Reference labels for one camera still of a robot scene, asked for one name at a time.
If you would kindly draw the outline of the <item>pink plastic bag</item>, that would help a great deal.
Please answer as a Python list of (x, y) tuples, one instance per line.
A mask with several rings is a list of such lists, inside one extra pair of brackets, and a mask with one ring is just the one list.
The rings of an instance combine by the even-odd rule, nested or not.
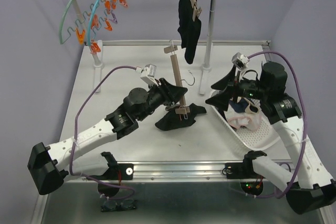
[(261, 126), (261, 113), (237, 113), (234, 110), (224, 112), (226, 122), (233, 128), (239, 130), (245, 127), (256, 132)]

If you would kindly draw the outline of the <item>blue clip hanger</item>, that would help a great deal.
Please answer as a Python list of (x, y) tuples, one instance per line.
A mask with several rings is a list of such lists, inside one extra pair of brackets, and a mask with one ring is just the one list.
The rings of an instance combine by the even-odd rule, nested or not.
[[(105, 16), (98, 17), (96, 15), (96, 10), (101, 3), (104, 4), (103, 13), (105, 14)], [(88, 21), (89, 30), (86, 33), (87, 36), (86, 41), (92, 54), (96, 54), (100, 50), (97, 42), (95, 41), (96, 31), (99, 31), (101, 28), (106, 28), (109, 31), (113, 30), (112, 27), (110, 26), (110, 21), (108, 18), (109, 15), (114, 17), (113, 10), (115, 9), (115, 5), (117, 3), (120, 3), (124, 7), (128, 6), (126, 0), (96, 0), (96, 2), (93, 4), (91, 8), (91, 13), (89, 15), (89, 21)]]

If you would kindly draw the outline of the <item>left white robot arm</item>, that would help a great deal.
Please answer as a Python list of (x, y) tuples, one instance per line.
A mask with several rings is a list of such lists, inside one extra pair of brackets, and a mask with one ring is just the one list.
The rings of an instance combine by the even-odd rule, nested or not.
[(72, 138), (50, 145), (42, 142), (34, 145), (27, 168), (38, 193), (47, 195), (60, 188), (73, 170), (76, 159), (101, 145), (131, 134), (139, 127), (138, 122), (161, 105), (177, 103), (187, 91), (185, 87), (174, 86), (160, 78), (159, 84), (149, 90), (132, 89), (115, 111)]

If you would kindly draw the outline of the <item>navy underwear beige waistband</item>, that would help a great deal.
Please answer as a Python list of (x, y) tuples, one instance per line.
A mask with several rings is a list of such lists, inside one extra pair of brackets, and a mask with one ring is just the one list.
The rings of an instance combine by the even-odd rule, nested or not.
[(236, 113), (259, 114), (259, 107), (256, 106), (252, 100), (241, 98), (239, 101), (229, 101), (229, 104)]

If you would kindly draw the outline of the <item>black shorts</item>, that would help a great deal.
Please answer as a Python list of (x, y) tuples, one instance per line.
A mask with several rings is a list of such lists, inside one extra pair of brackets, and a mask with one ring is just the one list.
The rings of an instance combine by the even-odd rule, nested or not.
[(190, 127), (196, 123), (196, 116), (206, 114), (207, 111), (203, 106), (194, 103), (189, 105), (190, 113), (187, 119), (183, 115), (176, 114), (175, 111), (169, 111), (164, 117), (155, 123), (155, 126), (161, 131), (170, 131)]
[(191, 65), (195, 58), (197, 43), (201, 34), (202, 22), (198, 17), (193, 20), (193, 8), (190, 0), (178, 2), (179, 27), (181, 47), (185, 49), (184, 58)]

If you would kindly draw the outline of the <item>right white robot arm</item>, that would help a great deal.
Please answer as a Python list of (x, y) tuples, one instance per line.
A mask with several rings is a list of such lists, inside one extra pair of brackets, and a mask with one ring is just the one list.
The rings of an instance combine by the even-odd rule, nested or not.
[(283, 65), (267, 62), (259, 79), (239, 79), (236, 68), (211, 88), (217, 93), (206, 103), (222, 111), (237, 98), (259, 100), (260, 108), (279, 135), (296, 170), (291, 173), (272, 161), (263, 151), (249, 151), (242, 162), (227, 163), (223, 169), (228, 179), (269, 180), (286, 196), (297, 214), (316, 210), (335, 202), (335, 179), (322, 164), (310, 139), (304, 133), (305, 123), (297, 102), (285, 93), (287, 73)]

